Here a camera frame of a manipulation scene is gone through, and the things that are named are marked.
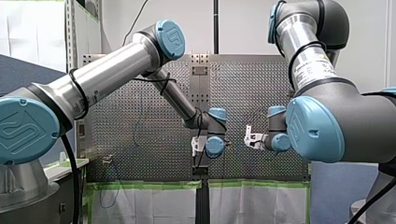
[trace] white wall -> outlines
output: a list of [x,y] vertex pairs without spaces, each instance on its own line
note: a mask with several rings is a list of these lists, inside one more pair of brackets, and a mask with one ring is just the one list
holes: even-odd
[[[102,1],[102,49],[109,53],[120,48],[143,0]],[[150,0],[141,14],[134,31],[139,31],[158,20],[176,21],[186,37],[186,53],[205,53],[213,49],[212,0]]]

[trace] black cable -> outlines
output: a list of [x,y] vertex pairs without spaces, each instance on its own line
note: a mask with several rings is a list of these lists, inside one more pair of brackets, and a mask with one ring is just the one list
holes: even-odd
[[70,166],[72,169],[72,177],[73,177],[73,195],[74,195],[74,211],[73,211],[73,224],[78,224],[78,217],[79,217],[79,205],[80,205],[80,198],[79,198],[79,183],[78,183],[78,168],[76,164],[76,159],[73,154],[73,149],[70,146],[70,142],[67,139],[66,134],[62,136],[62,141],[64,143],[64,149],[67,153],[67,156],[70,160]]
[[77,87],[79,94],[81,94],[82,96],[82,103],[84,104],[84,113],[76,118],[76,119],[83,119],[85,118],[85,116],[87,116],[88,111],[90,110],[90,104],[87,98],[87,95],[85,94],[84,90],[81,88],[81,86],[78,84],[78,82],[76,82],[76,78],[74,76],[74,72],[77,70],[77,68],[73,68],[69,71],[69,76],[72,79],[73,83],[75,84],[75,86]]
[[[103,205],[103,197],[102,197],[102,194],[103,194],[103,190],[104,190],[104,188],[105,188],[105,185],[103,185],[103,186],[101,187],[101,189],[100,189],[100,191],[99,191],[99,204],[100,204],[100,206],[101,206],[102,208],[105,208],[105,209],[111,208],[112,206],[114,206],[114,204],[116,204],[117,198],[119,197],[119,194],[120,194],[120,188],[121,188],[121,178],[120,178],[119,169],[117,168],[117,166],[116,166],[116,164],[114,163],[114,161],[111,162],[108,166],[109,166],[109,167],[111,166],[111,167],[114,168],[114,171],[116,172],[116,176],[117,176],[117,178],[119,179],[120,183],[119,183],[119,187],[117,188],[116,196],[114,196],[113,202],[112,202],[110,205],[108,205],[108,206],[104,206],[104,205]],[[105,170],[105,174],[106,174],[105,182],[108,181],[108,174],[107,174],[107,171],[108,171],[108,167],[107,167],[107,169]]]
[[213,0],[214,53],[219,54],[219,0]]
[[134,78],[135,81],[143,81],[143,82],[165,82],[165,85],[163,85],[163,88],[160,91],[160,95],[163,95],[163,92],[166,90],[166,86],[168,85],[169,81],[173,81],[177,83],[177,81],[174,78],[170,78],[171,73],[168,73],[166,75],[166,79],[159,79],[159,80],[149,80],[149,79],[144,79],[144,78]]
[[376,201],[378,201],[382,196],[384,196],[388,191],[390,191],[396,185],[396,178],[393,178],[383,189],[381,189],[372,199],[370,199],[352,219],[348,222],[348,224],[355,224],[361,215],[367,211],[367,209],[373,205]]
[[302,53],[304,50],[311,48],[313,46],[317,46],[317,45],[320,45],[323,48],[323,50],[326,51],[326,45],[323,42],[316,40],[316,41],[312,41],[308,44],[302,45],[299,49],[297,49],[297,51],[291,57],[290,63],[289,63],[289,83],[294,90],[295,90],[295,88],[294,88],[293,79],[292,79],[292,76],[293,76],[292,67],[293,67],[294,61],[297,59],[297,57],[300,55],[300,53]]
[[135,81],[143,81],[143,82],[165,82],[165,81],[173,81],[175,83],[177,83],[177,81],[174,78],[168,78],[168,79],[159,79],[159,80],[148,80],[145,78],[134,78]]
[[[196,136],[196,138],[198,139],[198,143],[199,143],[199,136],[201,135],[202,125],[204,124],[204,118],[203,118],[203,116],[202,116],[202,110],[201,110],[200,108],[198,108],[198,107],[195,107],[195,109],[199,112],[199,115],[198,115],[198,117],[197,117],[198,134],[197,134],[197,136]],[[200,156],[200,158],[199,158],[198,165],[195,166],[195,169],[198,169],[199,166],[201,165],[201,160],[202,160],[202,157],[204,156],[204,151],[205,151],[205,147],[204,147],[204,150],[203,150],[203,152],[201,153],[201,156]]]
[[280,55],[282,55],[282,57],[285,57],[285,54],[283,53],[282,49],[279,46],[279,42],[277,40],[277,35],[276,35],[276,17],[277,17],[277,12],[280,8],[281,3],[287,3],[287,2],[281,0],[276,3],[275,12],[274,12],[274,29],[275,29],[274,30],[274,40],[275,40],[276,48],[279,51]]
[[166,86],[167,86],[168,83],[169,83],[169,77],[170,77],[170,76],[171,76],[170,73],[168,73],[168,74],[166,75],[165,85],[163,85],[163,89],[160,91],[160,95],[161,95],[161,96],[163,95],[163,92],[165,91]]
[[136,24],[137,20],[139,19],[140,14],[142,14],[143,8],[145,8],[145,5],[146,5],[146,3],[147,3],[148,1],[149,1],[149,0],[146,0],[146,1],[143,3],[142,7],[140,8],[139,13],[137,14],[136,18],[134,19],[134,23],[132,24],[131,29],[130,29],[130,30],[128,31],[128,33],[125,35],[124,40],[123,40],[123,42],[122,42],[122,46],[123,46],[123,47],[125,46],[126,38],[128,37],[128,35],[131,34],[132,30],[134,29],[134,25]]

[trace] metal stand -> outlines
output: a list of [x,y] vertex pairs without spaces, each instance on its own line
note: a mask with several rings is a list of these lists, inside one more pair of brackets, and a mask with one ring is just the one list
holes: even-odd
[[210,224],[210,200],[208,168],[192,168],[193,180],[201,180],[202,186],[195,196],[195,224]]

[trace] perforated metal panel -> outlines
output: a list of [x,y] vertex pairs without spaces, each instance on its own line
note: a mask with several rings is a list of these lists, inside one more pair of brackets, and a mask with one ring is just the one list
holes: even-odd
[[[210,55],[209,74],[191,78],[191,56],[165,67],[185,94],[190,86],[209,94],[210,105],[227,109],[224,154],[211,162],[210,178],[307,180],[307,163],[293,150],[279,154],[244,145],[246,125],[264,133],[267,109],[286,105],[290,90],[287,66],[278,56]],[[174,109],[150,83],[132,81],[92,108],[85,120],[86,150],[96,154],[89,181],[110,179],[191,179],[191,136]],[[116,169],[105,172],[104,156]]]
[[305,180],[307,163],[290,150],[276,155],[245,147],[246,125],[265,133],[267,110],[289,101],[288,67],[278,56],[211,55],[210,103],[228,112],[227,135],[232,142],[209,166],[211,178]]
[[[188,94],[189,64],[177,61],[165,67]],[[129,82],[94,106],[87,123],[87,135],[92,135],[87,145],[96,152],[89,181],[191,179],[189,131],[151,83]],[[114,156],[116,169],[106,174],[102,158],[108,155]]]

